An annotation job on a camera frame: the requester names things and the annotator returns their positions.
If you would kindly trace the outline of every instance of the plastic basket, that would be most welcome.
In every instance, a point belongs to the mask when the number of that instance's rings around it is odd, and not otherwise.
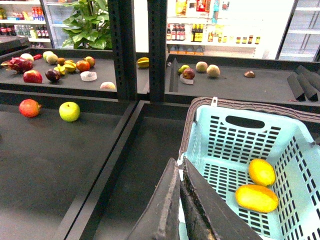
[[[320,240],[320,146],[300,121],[320,123],[320,115],[223,99],[211,106],[212,101],[200,97],[192,102],[179,158],[188,158],[259,235],[275,240]],[[239,126],[230,119],[239,123],[246,119],[253,125]],[[253,184],[248,165],[255,158],[267,160],[276,172],[271,189],[279,205],[270,213],[247,210],[235,200],[238,187]]]

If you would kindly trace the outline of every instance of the green apple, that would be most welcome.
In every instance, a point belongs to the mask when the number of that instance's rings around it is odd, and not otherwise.
[[[66,122],[74,122],[80,117],[80,107],[73,101],[67,101],[61,104],[59,114]]]

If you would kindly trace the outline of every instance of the pomegranate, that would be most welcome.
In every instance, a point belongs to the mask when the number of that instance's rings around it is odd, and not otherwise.
[[[40,113],[41,105],[33,99],[25,99],[19,105],[20,113],[27,117],[33,118]]]
[[[17,74],[23,74],[34,67],[30,59],[22,57],[13,57],[11,60],[1,63],[1,66],[7,67],[6,70],[14,70]]]

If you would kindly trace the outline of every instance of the black metal post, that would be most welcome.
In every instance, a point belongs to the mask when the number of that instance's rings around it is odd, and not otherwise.
[[[167,0],[147,0],[150,101],[165,100]]]
[[[108,0],[118,99],[137,99],[134,0]]]

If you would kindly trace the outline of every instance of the red apple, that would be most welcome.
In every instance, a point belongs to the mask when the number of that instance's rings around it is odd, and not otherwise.
[[[37,70],[29,70],[23,74],[23,81],[25,83],[41,84],[42,76]]]
[[[40,113],[40,108],[41,105],[32,99],[25,99],[19,105],[20,113],[27,118],[37,116]]]

